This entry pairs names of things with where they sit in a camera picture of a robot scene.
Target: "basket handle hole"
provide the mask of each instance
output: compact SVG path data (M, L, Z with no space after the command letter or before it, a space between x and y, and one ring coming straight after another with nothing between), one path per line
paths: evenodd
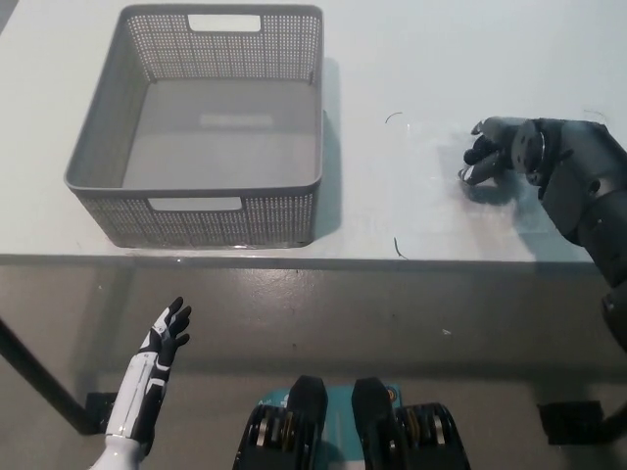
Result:
M262 18L257 15L188 15L189 28L196 32L258 32Z
M241 198L150 198L154 211L215 212L241 211Z

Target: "table leg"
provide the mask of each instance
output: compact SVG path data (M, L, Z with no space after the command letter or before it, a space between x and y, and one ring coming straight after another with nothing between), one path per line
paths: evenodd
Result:
M0 354L81 435L101 432L100 423L55 379L0 318Z

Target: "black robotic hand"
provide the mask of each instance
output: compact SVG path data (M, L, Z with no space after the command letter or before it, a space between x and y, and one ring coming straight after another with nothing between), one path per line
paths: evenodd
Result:
M489 117L465 152L463 183L473 186L507 169L538 186L555 228L586 249L612 291L603 317L627 351L627 153L596 122Z

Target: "gray plastic basket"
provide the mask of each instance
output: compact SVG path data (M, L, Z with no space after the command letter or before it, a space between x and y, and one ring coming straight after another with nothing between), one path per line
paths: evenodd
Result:
M66 182L121 247L306 245L322 57L316 7L126 8Z

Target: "robotic hand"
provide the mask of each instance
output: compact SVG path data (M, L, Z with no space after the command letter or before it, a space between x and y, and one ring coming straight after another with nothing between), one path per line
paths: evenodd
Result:
M150 452L176 351L192 309L176 299L159 316L122 380L106 432L106 448L92 470L136 470Z
M627 153L607 128L563 119L489 117L459 172L474 186L513 169L538 186L559 233L582 246L613 289L603 316L627 352Z

